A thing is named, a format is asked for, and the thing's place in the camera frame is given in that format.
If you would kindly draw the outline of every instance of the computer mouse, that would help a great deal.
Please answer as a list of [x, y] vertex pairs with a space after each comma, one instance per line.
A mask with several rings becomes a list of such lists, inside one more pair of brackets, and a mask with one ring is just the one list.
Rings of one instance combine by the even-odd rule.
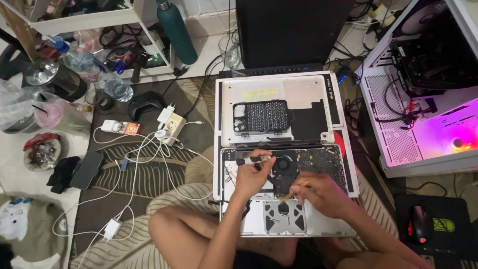
[[433, 230], [433, 219], [426, 210], [420, 205], [412, 207], [408, 223], [410, 240], [416, 245], [423, 244], [432, 238]]

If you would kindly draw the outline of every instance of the blue light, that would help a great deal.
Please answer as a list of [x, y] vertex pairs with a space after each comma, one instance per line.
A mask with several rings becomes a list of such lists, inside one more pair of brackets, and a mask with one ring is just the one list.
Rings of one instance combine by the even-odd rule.
[[337, 84], [337, 85], [340, 85], [346, 76], [347, 76], [347, 75], [344, 75], [344, 76], [338, 81], [338, 84]]

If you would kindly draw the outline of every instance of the yellow pencil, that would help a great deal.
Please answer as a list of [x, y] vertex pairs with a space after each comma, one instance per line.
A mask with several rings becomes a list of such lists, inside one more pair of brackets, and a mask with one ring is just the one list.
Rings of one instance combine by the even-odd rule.
[[[300, 184], [302, 187], [306, 187], [309, 184], [309, 181], [306, 180]], [[287, 194], [286, 196], [281, 198], [281, 203], [285, 202], [285, 200], [289, 200], [293, 196], [292, 193]]]

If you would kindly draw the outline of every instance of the person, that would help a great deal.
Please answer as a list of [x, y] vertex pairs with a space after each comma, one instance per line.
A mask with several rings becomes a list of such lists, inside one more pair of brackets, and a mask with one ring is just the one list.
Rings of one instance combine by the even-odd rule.
[[[272, 155], [256, 149], [249, 157]], [[268, 269], [294, 263], [296, 237], [243, 238], [241, 217], [249, 199], [267, 180], [276, 158], [238, 168], [236, 188], [221, 222], [211, 215], [182, 206], [157, 210], [149, 220], [149, 233], [167, 264], [173, 269]], [[300, 186], [305, 180], [311, 188]], [[327, 268], [335, 269], [431, 269], [421, 257], [389, 234], [353, 202], [327, 175], [301, 172], [290, 188], [299, 203], [308, 200], [319, 212], [346, 221], [360, 236], [368, 252], [345, 251], [337, 238], [315, 238]]]

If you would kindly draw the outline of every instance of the game controller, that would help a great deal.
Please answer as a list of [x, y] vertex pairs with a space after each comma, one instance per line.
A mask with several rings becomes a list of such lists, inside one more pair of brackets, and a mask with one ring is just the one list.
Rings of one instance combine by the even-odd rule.
[[136, 122], [140, 119], [141, 114], [149, 108], [157, 108], [159, 110], [164, 108], [160, 97], [152, 90], [131, 98], [128, 104], [128, 115], [132, 121]]

